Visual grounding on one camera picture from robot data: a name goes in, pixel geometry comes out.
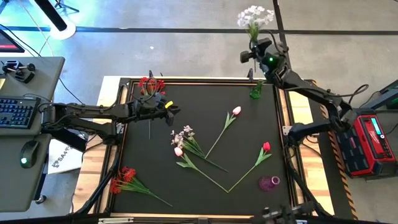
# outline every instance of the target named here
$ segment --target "black frame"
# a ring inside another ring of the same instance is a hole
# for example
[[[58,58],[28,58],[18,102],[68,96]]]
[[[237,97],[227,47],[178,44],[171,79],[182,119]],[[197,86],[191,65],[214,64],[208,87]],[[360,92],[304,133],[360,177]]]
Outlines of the black frame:
[[[17,49],[1,49],[1,53],[24,53],[25,49],[20,46],[12,37],[10,37],[4,30],[0,29],[0,35],[3,35],[7,40],[14,44]]]
[[[120,79],[119,86],[121,86],[121,85],[128,86],[126,101],[129,101],[129,100],[132,99],[132,91],[133,91],[132,88],[134,86],[134,83],[139,82],[139,80],[140,80],[140,77],[137,77],[137,78],[121,78]],[[244,79],[237,79],[237,78],[235,78],[235,79],[233,79],[233,78],[232,79],[220,79],[220,78],[184,78],[184,77],[181,77],[181,78],[170,78],[170,79],[167,78],[167,79],[165,79],[165,81],[173,82],[173,83],[186,83],[186,82],[203,83],[203,82],[206,82],[206,83],[255,84],[257,80],[250,80],[248,78],[244,78]],[[271,83],[268,82],[267,80],[265,80],[264,84],[271,84]],[[283,147],[286,144],[285,138],[284,138],[284,136],[282,134],[282,127],[284,125],[284,113],[283,113],[283,110],[282,110],[279,89],[277,87],[273,86],[273,91],[274,91],[275,107],[277,108],[276,112],[277,112],[277,117],[278,117],[278,124],[279,124],[279,129],[280,129],[280,143],[281,143],[280,146]],[[292,114],[291,105],[288,106],[288,111],[289,110],[290,110],[289,114]],[[127,128],[128,128],[128,124],[125,125],[125,127],[124,127],[124,133],[126,133]],[[117,151],[121,151],[120,152],[121,156],[120,156],[119,161],[118,161],[118,168],[120,169],[120,161],[123,158],[123,143],[119,144],[117,147],[118,147]],[[104,175],[106,174],[107,167],[108,167],[108,162],[109,162],[109,157],[110,157],[110,154],[111,154],[110,152],[111,152],[111,147],[107,147],[100,179],[102,179],[104,177]],[[302,161],[298,160],[298,158],[299,158],[298,156],[296,156],[295,158],[297,160],[298,169],[299,170],[303,170]],[[290,192],[289,193],[289,200],[290,200],[290,204],[293,205],[293,206],[296,206],[299,203],[298,203],[298,198],[297,198],[297,191],[296,191],[296,188],[295,188],[295,181],[293,180],[293,178],[291,176],[288,175],[287,169],[285,171],[285,174],[286,174],[286,178],[287,178],[287,180],[289,182],[289,192]],[[100,197],[99,200],[96,202],[96,207],[95,207],[95,210],[94,210],[95,213],[100,212],[101,199],[102,199],[102,197]],[[111,213],[113,205],[114,205],[114,195],[109,193],[104,213]],[[186,221],[186,219],[184,219],[184,218],[156,218],[156,217],[153,217],[153,218],[136,217],[136,218],[134,218],[134,220],[137,220],[138,222],[139,221],[144,221],[144,222],[147,221],[148,222],[149,220],[153,221],[153,222],[154,221],[167,222],[167,221],[172,221],[172,220],[173,221],[175,221],[175,220]],[[221,219],[218,218],[216,220],[218,222],[234,222],[234,223],[237,223],[237,222],[247,223],[247,221],[248,221],[246,219],[237,219],[237,218],[221,218]]]

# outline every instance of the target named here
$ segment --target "pink flower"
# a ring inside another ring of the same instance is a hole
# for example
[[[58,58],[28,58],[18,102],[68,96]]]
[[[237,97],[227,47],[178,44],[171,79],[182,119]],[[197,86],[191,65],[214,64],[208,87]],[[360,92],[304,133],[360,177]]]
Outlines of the pink flower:
[[[179,147],[174,148],[174,153],[176,156],[181,156],[183,154],[182,150]]]
[[[265,142],[265,143],[262,145],[262,149],[264,150],[264,152],[270,151],[270,150],[271,150],[271,145],[269,144],[269,142]]]
[[[234,110],[232,110],[232,113],[234,115],[238,115],[241,112],[241,110],[242,110],[242,108],[239,106],[239,107],[235,108]]]

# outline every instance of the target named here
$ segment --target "gray floor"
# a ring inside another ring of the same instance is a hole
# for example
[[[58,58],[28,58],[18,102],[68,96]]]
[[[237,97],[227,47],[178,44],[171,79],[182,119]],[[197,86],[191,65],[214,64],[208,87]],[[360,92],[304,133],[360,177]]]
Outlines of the gray floor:
[[[44,14],[33,1],[22,1],[40,26]],[[60,10],[78,26],[151,28],[238,28],[236,16],[246,7],[273,9],[271,0],[68,0],[80,13]],[[293,30],[398,30],[395,0],[279,0],[285,29]],[[0,14],[6,26],[35,26],[18,0]],[[275,21],[268,25],[276,29]],[[15,33],[33,48],[44,44],[40,32]],[[353,100],[359,106],[372,92],[397,78],[398,36],[378,35],[287,35],[293,69],[336,93],[351,93],[363,83],[369,90]],[[105,75],[147,75],[148,70],[166,76],[245,77],[252,63],[240,64],[240,51],[247,50],[246,34],[161,34],[78,32],[68,40],[49,39],[56,56],[66,58],[62,78],[83,102],[95,104]],[[50,56],[47,46],[42,55]],[[62,86],[55,101],[75,101]],[[385,130],[398,119],[383,116]],[[398,131],[387,138],[398,146]],[[70,208],[78,172],[49,175],[44,194],[49,200],[32,204],[24,213],[2,213],[0,219],[64,215]],[[349,180],[360,219],[396,223],[398,178],[365,182]]]

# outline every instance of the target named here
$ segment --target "gray desk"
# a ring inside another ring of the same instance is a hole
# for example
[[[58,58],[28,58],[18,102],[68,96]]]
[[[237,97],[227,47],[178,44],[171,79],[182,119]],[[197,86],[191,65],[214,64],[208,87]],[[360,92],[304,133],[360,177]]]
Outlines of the gray desk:
[[[22,96],[26,93],[34,93],[51,99],[58,82],[65,59],[63,57],[21,57],[0,58],[6,60],[18,60],[24,65],[33,63],[36,66],[36,76],[28,83],[21,83],[11,77],[7,77],[0,95]],[[40,114],[35,122],[41,122]],[[34,194],[40,186],[39,180],[45,165],[45,158],[51,140],[49,134],[39,132],[28,133],[24,136],[5,136],[0,134],[0,212],[23,212],[26,211]],[[22,146],[32,139],[40,143],[37,161],[30,169],[23,169],[19,165],[19,153]]]

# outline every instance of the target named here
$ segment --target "desk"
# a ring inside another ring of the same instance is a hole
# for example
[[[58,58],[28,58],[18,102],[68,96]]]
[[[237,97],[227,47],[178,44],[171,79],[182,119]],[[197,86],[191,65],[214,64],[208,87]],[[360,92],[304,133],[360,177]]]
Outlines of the desk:
[[[116,97],[118,91],[120,77],[104,77],[101,91],[99,94],[98,105],[111,105]],[[288,104],[286,103],[286,97],[283,91],[280,91],[280,101],[282,103],[282,109],[284,111],[285,124],[289,125],[288,117]],[[310,103],[308,99],[298,93],[290,94],[290,102],[292,104],[292,111],[295,122],[301,123],[311,123],[313,121]],[[88,147],[98,144],[101,142],[100,138],[94,139],[89,143]],[[305,140],[305,144],[313,147],[319,151],[318,144],[310,143]],[[101,168],[104,162],[106,146],[98,146],[91,151],[88,151],[83,160],[82,168],[80,171],[80,176],[76,185],[75,196],[73,198],[73,204],[75,206],[75,211],[83,206],[86,200],[93,193],[94,189],[98,185],[101,175]],[[112,148],[111,157],[109,159],[110,163],[113,161],[113,154],[116,149]],[[323,160],[318,157],[310,149],[302,146],[300,147],[300,155],[302,157],[302,163],[304,167],[304,174],[306,177],[308,188],[312,191],[317,200],[322,204],[323,208],[329,213],[334,214],[334,208],[331,201],[330,189],[328,188],[328,182],[326,179],[325,171],[323,168]],[[299,202],[303,202],[303,197],[301,190],[297,189],[297,199]],[[100,202],[99,211],[103,212],[106,206],[106,201],[108,199],[109,184],[105,188]],[[123,217],[132,216],[132,214],[125,213],[113,213],[112,216]],[[190,215],[185,215],[187,218],[193,218]]]
[[[33,63],[36,66],[35,77],[28,84],[21,83],[10,76],[7,76],[0,89],[0,95],[22,96],[26,93],[33,93],[48,99],[53,97],[55,86],[61,74],[63,57],[18,57],[18,58],[0,58],[3,62],[6,60],[18,60],[22,64]],[[37,113],[34,125],[37,130],[32,133],[26,133],[23,136],[4,136],[0,135],[0,170],[1,194],[0,194],[0,212],[24,212],[26,211],[35,192],[41,191],[43,179],[43,169],[45,158],[48,152],[51,135],[40,134],[41,115]],[[23,169],[19,164],[19,153],[22,146],[32,139],[40,143],[37,161],[30,169]]]

